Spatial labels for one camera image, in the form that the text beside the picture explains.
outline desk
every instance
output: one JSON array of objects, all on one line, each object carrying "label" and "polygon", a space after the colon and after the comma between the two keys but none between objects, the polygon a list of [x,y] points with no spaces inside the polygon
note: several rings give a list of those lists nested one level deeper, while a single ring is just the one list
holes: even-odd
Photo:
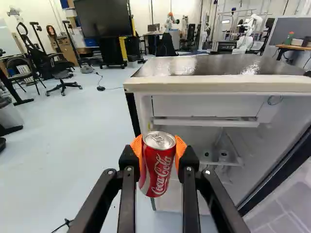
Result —
[{"label": "desk", "polygon": [[[144,37],[144,39],[145,39],[145,37],[148,37],[148,36],[154,36],[154,37],[155,37],[155,38],[154,38],[154,44],[153,44],[153,46],[154,46],[154,48],[155,48],[155,53],[156,53],[156,49],[157,49],[157,46],[156,46],[156,37],[157,37],[157,36],[161,36],[161,35],[163,35],[163,33],[149,32],[149,33],[146,33],[146,34],[144,34],[144,35],[142,35],[142,36]],[[149,41],[148,41],[148,53],[150,54]]]},{"label": "desk", "polygon": [[277,61],[281,60],[283,53],[287,51],[311,51],[311,47],[302,47],[297,45],[276,45],[280,49],[278,56],[276,58]]}]

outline black chair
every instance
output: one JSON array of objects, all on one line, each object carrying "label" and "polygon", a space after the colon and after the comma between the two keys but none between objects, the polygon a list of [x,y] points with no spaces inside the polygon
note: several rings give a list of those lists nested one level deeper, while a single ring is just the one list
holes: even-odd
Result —
[{"label": "black chair", "polygon": [[[23,71],[20,72],[17,67],[21,65],[26,65],[28,68],[23,69]],[[25,57],[15,57],[15,58],[9,59],[6,62],[6,69],[8,71],[11,71],[9,72],[10,77],[8,77],[8,80],[12,84],[17,83],[24,92],[26,92],[26,90],[20,85],[19,82],[23,81],[27,85],[35,84],[37,92],[40,95],[38,87],[37,87],[37,80],[39,80],[45,88],[46,86],[39,79],[39,76],[36,74],[36,72],[34,71],[32,67],[33,66],[31,65],[31,61],[29,61],[29,59],[26,59]]]},{"label": "black chair", "polygon": [[[25,34],[21,34],[18,27],[22,26],[25,30]],[[26,26],[23,23],[19,23],[17,25],[17,31],[22,38],[30,59],[35,64],[36,70],[40,73],[40,75],[45,79],[44,77],[53,76],[55,79],[59,79],[60,83],[55,88],[48,90],[46,92],[46,96],[50,96],[50,92],[62,89],[61,95],[65,96],[65,89],[66,87],[78,87],[79,89],[82,89],[80,85],[78,85],[77,82],[72,83],[65,83],[63,81],[64,78],[72,77],[72,74],[70,74],[71,69],[74,64],[72,62],[67,61],[66,59],[62,60],[55,60],[55,57],[61,57],[63,58],[62,53],[53,53],[50,55],[47,55],[45,52],[40,51],[38,48],[35,47],[35,45],[30,41],[28,38],[28,30]]]},{"label": "black chair", "polygon": [[191,50],[191,47],[193,46],[195,37],[195,24],[190,23],[188,26],[188,33],[186,39],[180,39],[181,49],[183,50]]}]

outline wooden desk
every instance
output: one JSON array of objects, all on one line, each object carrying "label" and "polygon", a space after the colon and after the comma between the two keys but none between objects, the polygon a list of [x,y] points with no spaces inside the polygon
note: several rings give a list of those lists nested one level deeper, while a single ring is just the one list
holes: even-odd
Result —
[{"label": "wooden desk", "polygon": [[280,49],[278,56],[276,58],[277,61],[280,61],[283,54],[287,51],[311,51],[311,47],[302,47],[297,45],[276,45]]}]

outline lab equipment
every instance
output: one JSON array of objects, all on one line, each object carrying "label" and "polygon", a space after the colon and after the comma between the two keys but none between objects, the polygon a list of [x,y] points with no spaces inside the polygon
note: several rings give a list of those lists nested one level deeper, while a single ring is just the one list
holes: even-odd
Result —
[{"label": "lab equipment", "polygon": [[244,31],[246,31],[245,35],[241,36],[237,41],[236,49],[232,50],[232,54],[236,53],[245,53],[247,50],[250,50],[253,44],[253,37],[251,34],[255,29],[256,25],[260,25],[262,23],[262,18],[256,14],[252,14],[249,21],[243,25]]}]

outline red soda can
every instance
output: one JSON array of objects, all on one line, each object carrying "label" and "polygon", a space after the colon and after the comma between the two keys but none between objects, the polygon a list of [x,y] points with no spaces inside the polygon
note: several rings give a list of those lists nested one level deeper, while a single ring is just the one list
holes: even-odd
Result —
[{"label": "red soda can", "polygon": [[165,193],[169,185],[176,139],[169,133],[151,131],[142,137],[142,163],[138,186],[148,197]]}]

